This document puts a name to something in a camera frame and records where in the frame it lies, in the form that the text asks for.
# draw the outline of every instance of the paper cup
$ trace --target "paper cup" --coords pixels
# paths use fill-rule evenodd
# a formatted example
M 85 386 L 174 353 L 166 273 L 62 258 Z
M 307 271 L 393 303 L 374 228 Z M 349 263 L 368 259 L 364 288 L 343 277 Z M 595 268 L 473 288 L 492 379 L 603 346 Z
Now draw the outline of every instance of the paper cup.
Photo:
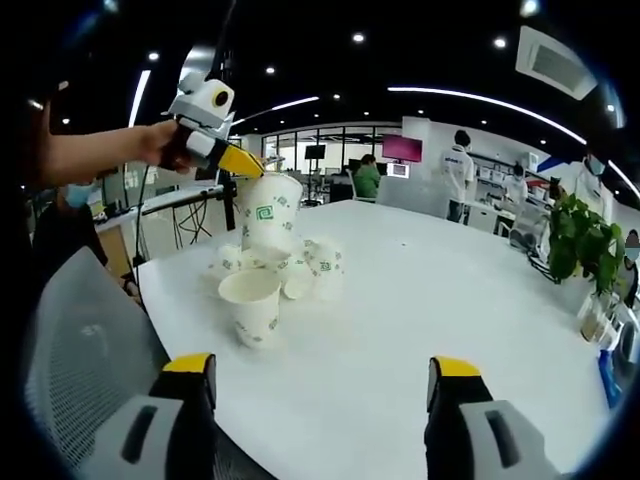
M 212 274 L 222 280 L 239 272 L 242 267 L 242 251 L 237 245 L 223 245 L 218 249 L 217 260 L 213 264 Z
M 260 260 L 281 260 L 295 251 L 293 234 L 302 185 L 280 173 L 256 181 L 244 204 L 242 249 L 253 249 Z
M 242 343 L 250 348 L 273 345 L 278 325 L 280 280 L 269 270 L 245 270 L 225 278 L 218 287 L 230 308 Z
M 329 240 L 305 241 L 305 259 L 315 277 L 314 296 L 322 300 L 337 300 L 342 296 L 344 254 Z
M 253 268 L 263 268 L 266 264 L 258 258 L 256 252 L 250 248 L 244 250 L 240 255 L 240 270 L 251 270 Z
M 291 300 L 304 297 L 313 287 L 315 279 L 302 252 L 280 262 L 271 263 L 267 268 L 278 275 L 282 282 L 282 292 Z

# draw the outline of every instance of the black ceiling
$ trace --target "black ceiling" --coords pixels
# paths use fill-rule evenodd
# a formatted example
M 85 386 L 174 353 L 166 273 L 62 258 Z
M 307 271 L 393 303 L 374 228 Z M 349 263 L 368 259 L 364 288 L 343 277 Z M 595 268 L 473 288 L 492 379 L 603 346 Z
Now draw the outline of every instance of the black ceiling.
M 515 71 L 520 26 L 527 24 L 580 51 L 606 78 L 599 60 L 603 52 L 611 51 L 607 48 L 614 40 L 624 44 L 626 35 L 628 45 L 634 44 L 633 28 L 625 27 L 632 26 L 632 19 L 621 10 L 603 12 L 583 2 L 542 3 L 543 14 L 523 19 L 519 1 L 238 0 L 224 49 L 226 80 L 236 92 L 236 118 L 308 96 L 320 100 L 266 113 L 239 124 L 235 133 L 341 121 L 399 122 L 403 115 L 418 115 L 420 109 L 434 121 L 485 129 L 568 160 L 582 157 L 584 148 L 571 137 L 503 107 L 386 90 L 394 85 L 451 89 L 546 116 L 585 137 L 597 153 L 615 159 L 640 183 L 640 159 L 623 144 L 623 136 L 633 130 L 633 118 L 625 131 L 612 132 L 600 89 L 577 101 Z M 109 13 L 99 1 L 91 8 L 65 6 L 61 23 L 66 27 L 56 32 L 58 42 L 66 40 L 65 49 L 54 68 L 70 87 L 54 105 L 54 115 L 56 121 L 68 117 L 71 123 L 61 129 L 88 132 L 126 125 L 144 68 L 151 68 L 152 74 L 138 123 L 157 120 L 175 95 L 180 67 L 191 46 L 217 42 L 229 1 L 111 0 L 111 4 L 118 6 L 117 13 Z M 618 36 L 602 35 L 594 44 L 596 27 L 609 20 L 620 25 Z M 584 35 L 574 34 L 573 21 L 585 26 Z M 362 32 L 365 42 L 352 42 L 355 32 Z M 504 50 L 492 46 L 498 35 L 508 42 Z M 154 64 L 146 59 L 152 50 L 160 54 Z M 267 66 L 275 67 L 275 75 L 265 74 Z M 633 79 L 613 79 L 623 103 L 633 101 L 622 95 L 631 90 L 627 87 Z M 334 93 L 341 95 L 340 101 L 333 100 Z M 541 139 L 546 145 L 540 145 Z M 622 192 L 625 203 L 635 200 L 610 169 L 605 181 Z

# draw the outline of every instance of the pink monitor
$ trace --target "pink monitor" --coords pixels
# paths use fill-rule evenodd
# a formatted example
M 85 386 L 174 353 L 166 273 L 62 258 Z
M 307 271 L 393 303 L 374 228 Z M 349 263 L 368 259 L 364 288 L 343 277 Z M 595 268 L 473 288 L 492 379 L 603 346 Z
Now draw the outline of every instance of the pink monitor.
M 421 162 L 422 140 L 400 135 L 385 135 L 382 137 L 382 156 L 407 162 Z

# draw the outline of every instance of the green logo on cup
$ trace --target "green logo on cup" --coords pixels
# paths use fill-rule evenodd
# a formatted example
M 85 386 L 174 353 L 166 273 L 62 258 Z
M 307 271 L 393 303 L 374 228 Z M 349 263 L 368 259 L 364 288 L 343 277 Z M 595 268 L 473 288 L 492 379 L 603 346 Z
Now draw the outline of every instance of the green logo on cup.
M 258 220 L 273 220 L 273 207 L 271 205 L 265 205 L 256 208 L 256 218 Z

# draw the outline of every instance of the face mask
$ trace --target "face mask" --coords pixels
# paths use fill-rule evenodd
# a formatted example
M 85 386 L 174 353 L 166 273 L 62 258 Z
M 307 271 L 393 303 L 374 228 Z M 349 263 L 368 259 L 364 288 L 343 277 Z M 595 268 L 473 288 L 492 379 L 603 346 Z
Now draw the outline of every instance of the face mask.
M 627 247 L 624 249 L 624 254 L 627 256 L 629 260 L 631 260 L 632 262 L 635 262 L 636 260 L 638 260 L 638 257 L 640 257 L 640 247 L 636 247 L 636 248 Z
M 70 184 L 67 186 L 67 193 L 64 199 L 71 208 L 80 208 L 87 203 L 92 190 L 93 185 Z
M 604 164 L 603 163 L 600 163 L 595 158 L 590 158 L 590 159 L 587 160 L 587 162 L 589 162 L 589 168 L 591 169 L 593 174 L 596 175 L 597 177 L 599 177 L 600 175 L 602 175 L 604 173 Z

